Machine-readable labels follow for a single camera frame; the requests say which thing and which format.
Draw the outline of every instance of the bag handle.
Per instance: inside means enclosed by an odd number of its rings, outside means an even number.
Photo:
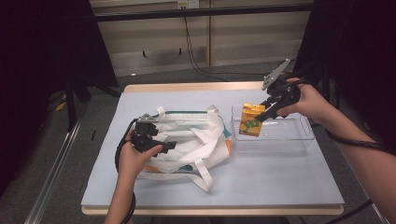
[[[199,175],[194,174],[194,173],[164,174],[164,173],[152,173],[152,172],[142,171],[142,172],[140,172],[139,177],[146,178],[146,179],[153,179],[153,180],[171,180],[171,179],[178,179],[178,178],[187,176],[196,185],[198,185],[201,189],[203,189],[204,191],[209,191],[209,189],[213,187],[212,176],[210,175],[204,162],[201,159],[195,161],[194,163],[197,167]]]
[[[201,110],[199,112],[206,111],[207,113],[219,113],[219,109],[215,105],[210,105],[207,107],[206,110]],[[158,118],[163,119],[166,115],[166,110],[162,106],[157,107]]]

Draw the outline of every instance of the white tabletop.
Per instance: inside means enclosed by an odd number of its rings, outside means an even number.
[[[144,113],[154,115],[158,106],[166,110],[205,110],[209,105],[216,105],[226,128],[232,131],[232,105],[259,104],[266,97],[261,90],[143,89],[123,93],[93,166],[81,202],[83,212],[92,215],[106,213],[117,181],[114,155],[132,119]],[[209,192],[201,190],[188,178],[167,181],[138,179],[134,189],[135,213],[151,216],[257,216],[337,215],[343,212],[344,200],[316,140],[303,152],[235,151],[228,160],[209,172],[215,182]]]

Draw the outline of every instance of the tripod leg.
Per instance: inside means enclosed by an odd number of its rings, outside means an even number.
[[[69,117],[69,127],[67,128],[67,131],[70,132],[77,121],[74,95],[73,95],[70,77],[66,81],[65,90],[66,90],[67,114]]]

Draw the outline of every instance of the forearm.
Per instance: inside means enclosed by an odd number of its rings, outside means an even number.
[[[128,213],[134,192],[134,178],[119,175],[105,223],[120,224]]]
[[[322,125],[332,134],[349,140],[374,142],[340,111],[331,111]],[[380,213],[396,223],[396,157],[367,147],[339,144],[346,161]]]

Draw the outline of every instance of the juice box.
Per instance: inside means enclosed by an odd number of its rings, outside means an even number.
[[[242,109],[239,134],[258,137],[262,130],[262,122],[256,120],[256,116],[265,111],[265,105],[244,104]]]

